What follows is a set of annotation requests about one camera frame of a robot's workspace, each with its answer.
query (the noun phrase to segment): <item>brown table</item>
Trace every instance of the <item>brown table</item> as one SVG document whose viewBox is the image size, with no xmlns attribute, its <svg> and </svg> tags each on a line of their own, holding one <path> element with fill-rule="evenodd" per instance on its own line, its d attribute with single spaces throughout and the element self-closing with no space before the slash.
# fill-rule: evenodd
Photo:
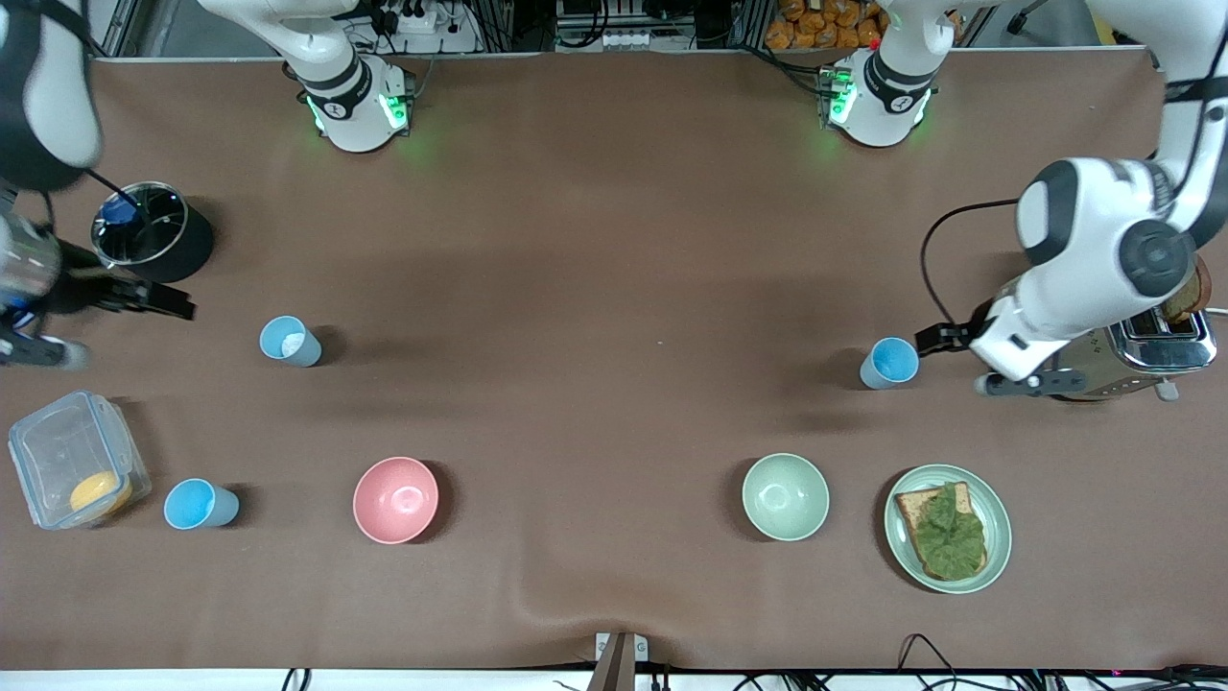
<svg viewBox="0 0 1228 691">
<path fill-rule="evenodd" d="M 351 156 L 275 64 L 99 65 L 101 169 L 179 185 L 221 244 L 183 284 L 195 322 L 55 319 L 88 372 L 0 373 L 4 428 L 88 389 L 155 476 L 113 524 L 44 533 L 0 473 L 0 666 L 542 665 L 616 628 L 704 668 L 889 666 L 912 631 L 959 666 L 1223 659 L 1222 366 L 1178 405 L 986 401 L 970 355 L 857 390 L 873 339 L 937 319 L 916 265 L 935 217 L 1154 145 L 1141 52 L 959 54 L 941 83 L 876 151 L 750 56 L 445 61 L 414 134 Z M 84 241 L 102 196 L 59 196 L 63 232 Z M 936 241 L 958 312 L 1023 268 L 1011 218 Z M 1228 242 L 1205 255 L 1222 269 Z M 327 367 L 260 356 L 287 312 Z M 801 544 L 756 538 L 737 501 L 779 450 L 834 493 Z M 400 454 L 447 506 L 378 546 L 350 496 Z M 936 461 L 1011 512 L 1011 565 L 976 595 L 920 589 L 880 544 L 889 484 Z M 238 528 L 163 524 L 190 476 L 241 486 Z"/>
</svg>

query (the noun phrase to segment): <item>slice of bread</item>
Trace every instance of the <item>slice of bread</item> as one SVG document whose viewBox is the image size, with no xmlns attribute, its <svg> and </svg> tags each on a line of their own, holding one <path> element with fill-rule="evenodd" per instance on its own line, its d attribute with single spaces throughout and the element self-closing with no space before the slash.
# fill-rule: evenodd
<svg viewBox="0 0 1228 691">
<path fill-rule="evenodd" d="M 895 506 L 900 508 L 900 514 L 904 517 L 904 525 L 909 529 L 909 541 L 912 542 L 912 549 L 916 550 L 917 546 L 917 527 L 925 520 L 926 511 L 928 509 L 930 500 L 933 500 L 942 493 L 942 487 L 931 487 L 930 490 L 917 490 L 916 492 L 905 492 L 903 495 L 895 496 Z M 966 482 L 955 484 L 955 511 L 962 514 L 973 513 L 973 497 L 968 493 Z M 981 573 L 985 565 L 989 563 L 989 552 L 981 554 L 981 565 L 976 567 L 976 573 Z M 938 581 L 946 581 L 941 576 L 930 571 L 926 566 L 925 560 L 921 560 L 922 567 L 925 567 L 926 574 L 931 578 L 937 578 Z"/>
</svg>

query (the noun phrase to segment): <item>light blue cup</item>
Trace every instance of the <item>light blue cup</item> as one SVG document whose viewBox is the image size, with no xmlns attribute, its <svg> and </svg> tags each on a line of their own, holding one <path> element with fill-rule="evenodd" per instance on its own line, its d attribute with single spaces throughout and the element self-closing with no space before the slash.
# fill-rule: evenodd
<svg viewBox="0 0 1228 691">
<path fill-rule="evenodd" d="M 890 389 L 916 377 L 920 367 L 912 344 L 893 335 L 874 342 L 861 365 L 861 382 L 871 389 Z"/>
<path fill-rule="evenodd" d="M 296 347 L 293 341 L 298 338 L 302 341 Z M 309 368 L 319 362 L 323 350 L 319 347 L 319 340 L 307 330 L 303 322 L 291 315 L 281 315 L 264 324 L 264 329 L 260 330 L 260 352 L 296 368 Z"/>
<path fill-rule="evenodd" d="M 217 528 L 238 515 L 238 497 L 225 487 L 194 477 L 174 486 L 166 496 L 162 517 L 171 528 Z"/>
</svg>

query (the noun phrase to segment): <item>plate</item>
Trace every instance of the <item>plate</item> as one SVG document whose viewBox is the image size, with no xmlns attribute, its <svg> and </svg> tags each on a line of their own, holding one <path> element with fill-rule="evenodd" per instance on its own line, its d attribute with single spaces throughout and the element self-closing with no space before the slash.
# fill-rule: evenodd
<svg viewBox="0 0 1228 691">
<path fill-rule="evenodd" d="M 980 573 L 963 581 L 939 581 L 926 574 L 917 557 L 912 542 L 909 540 L 909 529 L 904 523 L 904 515 L 895 504 L 895 496 L 917 490 L 930 490 L 942 487 L 948 482 L 966 482 L 968 493 L 973 500 L 973 512 L 976 518 L 985 524 L 985 549 L 989 551 L 989 563 Z M 1006 507 L 997 493 L 971 473 L 962 468 L 933 464 L 910 470 L 904 477 L 892 487 L 887 496 L 887 508 L 883 512 L 883 528 L 887 531 L 887 544 L 895 555 L 895 561 L 900 562 L 904 571 L 909 572 L 917 583 L 939 593 L 952 595 L 966 595 L 987 588 L 997 581 L 1006 571 L 1006 563 L 1011 560 L 1011 519 L 1006 515 Z"/>
</svg>

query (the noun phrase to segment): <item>plastic container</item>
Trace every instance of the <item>plastic container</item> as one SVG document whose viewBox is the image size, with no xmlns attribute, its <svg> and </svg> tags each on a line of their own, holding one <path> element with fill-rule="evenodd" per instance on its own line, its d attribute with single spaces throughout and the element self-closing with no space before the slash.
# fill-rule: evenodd
<svg viewBox="0 0 1228 691">
<path fill-rule="evenodd" d="M 150 492 L 145 464 L 119 410 L 74 392 L 9 431 L 34 525 L 63 530 L 92 525 Z"/>
</svg>

